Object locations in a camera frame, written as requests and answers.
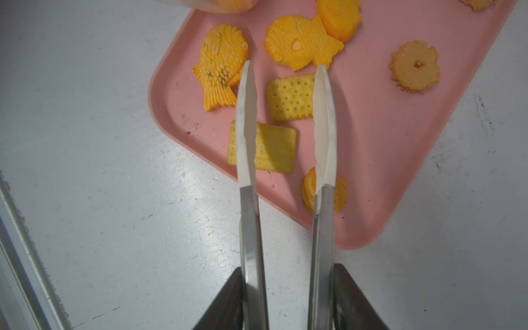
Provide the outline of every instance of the tongs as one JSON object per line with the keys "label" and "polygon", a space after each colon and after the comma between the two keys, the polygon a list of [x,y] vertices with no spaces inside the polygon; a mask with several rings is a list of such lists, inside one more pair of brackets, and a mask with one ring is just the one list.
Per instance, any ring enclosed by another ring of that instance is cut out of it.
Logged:
{"label": "tongs", "polygon": [[268,305],[255,179],[257,87],[251,61],[240,80],[235,118],[237,175],[240,187],[240,264],[194,330],[268,330]]}
{"label": "tongs", "polygon": [[[315,74],[313,93],[317,175],[308,330],[387,329],[345,267],[334,264],[334,186],[337,171],[336,117],[326,68]],[[240,263],[194,330],[268,330],[268,307],[255,164],[257,88],[253,64],[243,68],[235,136],[240,187]]]}
{"label": "tongs", "polygon": [[337,128],[332,87],[324,65],[317,67],[315,72],[313,103],[317,181],[314,200],[308,329],[330,330],[333,317]]}

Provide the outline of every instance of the round cookie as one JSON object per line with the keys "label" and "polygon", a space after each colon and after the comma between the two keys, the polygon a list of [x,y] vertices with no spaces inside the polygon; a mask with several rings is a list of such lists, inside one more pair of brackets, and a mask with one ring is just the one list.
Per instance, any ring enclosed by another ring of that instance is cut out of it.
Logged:
{"label": "round cookie", "polygon": [[473,10],[480,11],[497,0],[460,0],[463,4],[470,5]]}
{"label": "round cookie", "polygon": [[440,68],[436,65],[438,52],[421,40],[410,41],[392,53],[392,80],[398,82],[402,90],[425,91],[440,79]]}
{"label": "round cookie", "polygon": [[[317,176],[315,174],[315,167],[313,167],[308,174],[304,177],[300,185],[300,195],[303,198],[304,206],[314,213],[314,204],[315,204],[315,185],[317,182]],[[348,182],[345,178],[337,175],[334,187],[334,214],[338,214],[346,202],[348,202],[348,191],[346,191],[346,185]]]}

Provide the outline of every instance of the pink tray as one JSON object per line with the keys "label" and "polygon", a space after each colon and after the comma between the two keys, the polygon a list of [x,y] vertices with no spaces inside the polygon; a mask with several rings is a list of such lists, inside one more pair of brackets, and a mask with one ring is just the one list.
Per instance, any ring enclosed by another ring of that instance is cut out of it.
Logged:
{"label": "pink tray", "polygon": [[[338,172],[349,182],[350,197],[335,217],[339,247],[359,248],[381,233],[515,2],[500,0],[474,13],[458,0],[362,0],[363,22],[329,70],[337,112]],[[227,147],[235,109],[206,113],[203,89],[191,68],[209,29],[222,23],[239,27],[254,62],[257,121],[273,124],[267,81],[315,72],[313,64],[297,73],[279,67],[264,49],[271,22],[291,14],[312,19],[315,1],[260,0],[238,15],[192,11],[152,77],[149,105],[160,129],[234,180],[237,170],[227,164]],[[436,47],[441,78],[425,93],[412,94],[391,81],[389,62],[400,44],[415,39]],[[315,165],[314,123],[304,119],[283,125],[299,132],[295,170],[290,175],[257,171],[257,190],[311,229],[312,215],[303,206],[299,187]]]}

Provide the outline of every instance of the metal tong arm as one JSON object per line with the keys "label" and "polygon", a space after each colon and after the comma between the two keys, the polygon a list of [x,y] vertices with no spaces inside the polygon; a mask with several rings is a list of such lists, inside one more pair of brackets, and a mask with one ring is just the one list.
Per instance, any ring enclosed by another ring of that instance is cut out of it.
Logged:
{"label": "metal tong arm", "polygon": [[243,281],[243,310],[246,329],[268,330],[268,303],[262,253],[258,197],[253,186],[240,189],[240,249]]}
{"label": "metal tong arm", "polygon": [[315,195],[315,205],[318,205],[318,199],[320,209],[314,216],[313,228],[308,330],[331,330],[335,241],[334,187],[323,185]]}

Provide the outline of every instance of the fish fin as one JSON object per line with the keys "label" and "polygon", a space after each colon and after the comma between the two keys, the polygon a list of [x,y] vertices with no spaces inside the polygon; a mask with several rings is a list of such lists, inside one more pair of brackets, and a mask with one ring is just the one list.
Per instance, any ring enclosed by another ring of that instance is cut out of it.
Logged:
{"label": "fish fin", "polygon": [[229,86],[207,86],[203,97],[203,108],[211,112],[218,107],[234,107],[237,97]]}
{"label": "fish fin", "polygon": [[202,76],[202,71],[199,68],[199,64],[193,67],[193,72],[196,78],[198,79],[198,81],[200,82],[200,85],[203,86],[203,76]]}
{"label": "fish fin", "polygon": [[299,17],[296,16],[287,16],[283,17],[282,22],[280,23],[281,33],[295,37],[299,33]]}
{"label": "fish fin", "polygon": [[294,71],[298,71],[312,62],[311,59],[297,59],[290,63],[290,68]]}
{"label": "fish fin", "polygon": [[319,31],[323,32],[324,34],[327,34],[325,25],[323,24],[323,20],[321,20],[321,17],[319,17],[319,15],[315,15],[314,19],[312,20],[312,23]]}
{"label": "fish fin", "polygon": [[233,77],[231,77],[231,80],[229,80],[229,87],[233,87],[239,84],[240,79],[242,79],[242,71],[244,70],[244,67],[240,69],[240,71],[235,74]]}
{"label": "fish fin", "polygon": [[335,54],[341,52],[344,46],[345,45],[338,39],[332,38],[329,35],[325,36],[323,44],[314,57],[315,67],[318,67],[322,64],[328,69],[330,63],[332,62],[332,58],[335,56]]}

